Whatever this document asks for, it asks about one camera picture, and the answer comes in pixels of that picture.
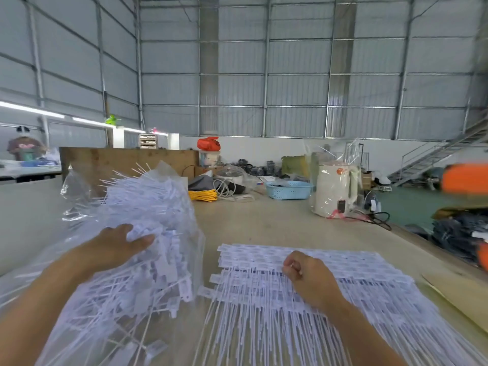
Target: yellow rope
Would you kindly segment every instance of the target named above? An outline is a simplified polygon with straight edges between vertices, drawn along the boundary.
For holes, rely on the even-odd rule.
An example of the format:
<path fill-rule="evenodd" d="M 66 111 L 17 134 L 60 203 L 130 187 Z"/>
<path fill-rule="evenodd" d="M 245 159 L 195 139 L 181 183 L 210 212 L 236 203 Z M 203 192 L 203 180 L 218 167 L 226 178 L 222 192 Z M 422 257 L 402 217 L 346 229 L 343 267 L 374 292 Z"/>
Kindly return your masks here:
<path fill-rule="evenodd" d="M 214 202 L 217 200 L 217 192 L 215 190 L 205 191 L 188 191 L 191 200 L 200 200 L 203 202 Z"/>

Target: hand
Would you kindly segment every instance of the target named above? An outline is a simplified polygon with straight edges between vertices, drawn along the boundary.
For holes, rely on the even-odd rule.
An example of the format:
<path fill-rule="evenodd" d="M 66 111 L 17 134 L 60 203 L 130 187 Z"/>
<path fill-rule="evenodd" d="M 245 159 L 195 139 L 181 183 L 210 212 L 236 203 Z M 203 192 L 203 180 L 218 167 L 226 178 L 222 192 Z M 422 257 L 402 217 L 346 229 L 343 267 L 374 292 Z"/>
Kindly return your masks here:
<path fill-rule="evenodd" d="M 127 262 L 132 256 L 147 249 L 154 241 L 154 235 L 146 235 L 132 242 L 127 241 L 131 224 L 121 224 L 116 228 L 105 227 L 92 240 L 73 248 L 66 258 L 80 269 L 82 282 L 96 272 L 109 270 Z"/>
<path fill-rule="evenodd" d="M 284 260 L 283 273 L 302 299 L 314 308 L 327 312 L 345 301 L 334 275 L 320 259 L 294 251 Z"/>

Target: t-shirt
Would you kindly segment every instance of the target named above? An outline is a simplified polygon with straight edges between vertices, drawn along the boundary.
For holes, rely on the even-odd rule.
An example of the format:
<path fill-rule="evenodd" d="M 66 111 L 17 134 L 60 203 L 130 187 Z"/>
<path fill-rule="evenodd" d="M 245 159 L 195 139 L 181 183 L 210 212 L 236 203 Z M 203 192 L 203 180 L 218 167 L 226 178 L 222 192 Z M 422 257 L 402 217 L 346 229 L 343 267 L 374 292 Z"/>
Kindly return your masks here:
<path fill-rule="evenodd" d="M 36 139 L 30 138 L 28 136 L 20 136 L 16 139 L 12 139 L 8 142 L 7 151 L 10 153 L 15 149 L 21 150 L 31 150 L 37 157 L 40 157 L 40 148 L 42 147 L 42 143 Z M 14 153 L 15 160 L 22 160 L 20 153 Z"/>

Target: orange object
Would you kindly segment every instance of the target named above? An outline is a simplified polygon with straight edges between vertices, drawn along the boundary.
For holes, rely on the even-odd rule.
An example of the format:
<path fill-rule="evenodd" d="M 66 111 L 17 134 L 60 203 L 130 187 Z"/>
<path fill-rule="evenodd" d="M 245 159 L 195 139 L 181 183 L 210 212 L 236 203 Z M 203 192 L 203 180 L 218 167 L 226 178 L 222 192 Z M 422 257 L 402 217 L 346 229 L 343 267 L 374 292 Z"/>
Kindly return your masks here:
<path fill-rule="evenodd" d="M 488 244 L 481 244 L 478 248 L 478 260 L 480 265 L 488 271 Z"/>
<path fill-rule="evenodd" d="M 197 147 L 204 151 L 220 151 L 218 137 L 207 137 L 197 141 Z"/>
<path fill-rule="evenodd" d="M 442 190 L 488 195 L 488 164 L 455 164 L 442 176 Z"/>

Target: white appliance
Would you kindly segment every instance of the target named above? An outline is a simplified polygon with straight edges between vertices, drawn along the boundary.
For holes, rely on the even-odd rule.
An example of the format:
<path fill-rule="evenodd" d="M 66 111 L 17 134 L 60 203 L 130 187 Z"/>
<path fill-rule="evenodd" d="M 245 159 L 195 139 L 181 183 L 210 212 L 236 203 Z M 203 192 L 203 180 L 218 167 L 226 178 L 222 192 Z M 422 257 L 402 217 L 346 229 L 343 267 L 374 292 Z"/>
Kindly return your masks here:
<path fill-rule="evenodd" d="M 328 218 L 347 214 L 358 198 L 358 177 L 357 166 L 337 162 L 320 164 L 314 213 Z"/>

